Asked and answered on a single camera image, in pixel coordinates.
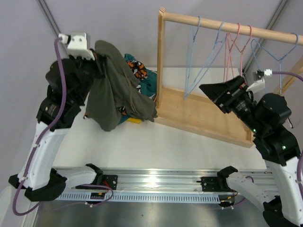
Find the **teal shorts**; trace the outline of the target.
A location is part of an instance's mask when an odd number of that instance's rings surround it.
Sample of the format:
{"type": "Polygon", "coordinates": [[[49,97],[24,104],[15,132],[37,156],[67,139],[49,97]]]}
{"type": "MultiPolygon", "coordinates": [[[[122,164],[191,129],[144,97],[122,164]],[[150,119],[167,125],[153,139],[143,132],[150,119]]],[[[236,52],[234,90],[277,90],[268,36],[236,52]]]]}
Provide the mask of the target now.
{"type": "Polygon", "coordinates": [[[121,55],[116,52],[112,56],[113,63],[116,67],[115,74],[109,77],[113,97],[115,100],[116,112],[121,115],[117,125],[124,123],[127,118],[137,118],[140,120],[154,121],[157,117],[155,107],[157,93],[157,73],[147,69],[148,78],[140,82],[137,79],[126,60],[137,60],[130,54],[121,55]],[[141,93],[136,89],[136,86],[141,84],[141,93]],[[126,117],[122,117],[119,111],[120,107],[125,107],[126,117]]]}

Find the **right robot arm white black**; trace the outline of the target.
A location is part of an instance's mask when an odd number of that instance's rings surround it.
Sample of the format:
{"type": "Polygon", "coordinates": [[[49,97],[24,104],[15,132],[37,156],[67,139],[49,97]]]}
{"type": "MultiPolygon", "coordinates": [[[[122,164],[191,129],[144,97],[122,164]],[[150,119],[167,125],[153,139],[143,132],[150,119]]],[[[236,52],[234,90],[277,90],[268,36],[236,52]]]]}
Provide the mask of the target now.
{"type": "Polygon", "coordinates": [[[302,226],[302,156],[296,137],[284,127],[291,115],[285,98],[267,93],[255,101],[241,76],[202,84],[200,89],[223,113],[234,113],[253,133],[253,143],[274,177],[278,195],[265,192],[232,166],[217,173],[217,187],[239,192],[262,212],[271,227],[302,226]]]}

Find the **camouflage patterned shorts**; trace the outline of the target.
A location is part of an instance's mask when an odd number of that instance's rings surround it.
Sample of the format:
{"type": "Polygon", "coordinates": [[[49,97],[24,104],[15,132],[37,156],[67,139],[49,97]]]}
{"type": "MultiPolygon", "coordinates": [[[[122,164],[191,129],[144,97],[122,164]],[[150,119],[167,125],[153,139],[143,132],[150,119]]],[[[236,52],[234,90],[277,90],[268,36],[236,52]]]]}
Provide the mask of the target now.
{"type": "MultiPolygon", "coordinates": [[[[133,75],[141,81],[148,78],[147,69],[140,61],[137,60],[126,60],[127,65],[131,69],[133,75]]],[[[141,84],[136,86],[136,89],[139,93],[141,93],[141,84]]],[[[125,107],[120,107],[119,111],[122,114],[122,117],[126,117],[126,110],[125,107]]],[[[85,113],[83,116],[84,119],[88,118],[88,114],[85,113]]]]}

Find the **olive grey shorts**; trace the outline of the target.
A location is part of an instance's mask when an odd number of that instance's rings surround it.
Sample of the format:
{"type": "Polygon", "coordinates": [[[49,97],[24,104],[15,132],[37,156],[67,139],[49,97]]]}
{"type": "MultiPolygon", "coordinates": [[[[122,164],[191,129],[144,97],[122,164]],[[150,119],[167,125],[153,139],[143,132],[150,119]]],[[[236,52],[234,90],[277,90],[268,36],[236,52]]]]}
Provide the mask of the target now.
{"type": "Polygon", "coordinates": [[[88,118],[95,120],[104,131],[111,131],[119,124],[122,111],[142,121],[154,121],[156,104],[138,90],[139,79],[135,78],[120,51],[111,43],[98,40],[95,53],[104,76],[95,79],[89,91],[86,106],[88,118]]]}

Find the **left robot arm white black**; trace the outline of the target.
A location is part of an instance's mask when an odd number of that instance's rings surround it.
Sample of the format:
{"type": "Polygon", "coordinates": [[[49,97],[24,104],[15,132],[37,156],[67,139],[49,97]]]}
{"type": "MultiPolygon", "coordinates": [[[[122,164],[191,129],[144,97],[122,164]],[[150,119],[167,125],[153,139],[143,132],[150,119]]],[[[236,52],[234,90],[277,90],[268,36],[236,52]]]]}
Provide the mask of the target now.
{"type": "Polygon", "coordinates": [[[45,76],[49,85],[36,116],[32,150],[21,172],[9,177],[9,183],[23,189],[32,202],[53,201],[69,188],[98,189],[103,183],[103,171],[94,164],[66,171],[53,167],[59,146],[85,105],[94,79],[105,77],[103,60],[96,52],[92,54],[92,59],[59,59],[45,76]]]}

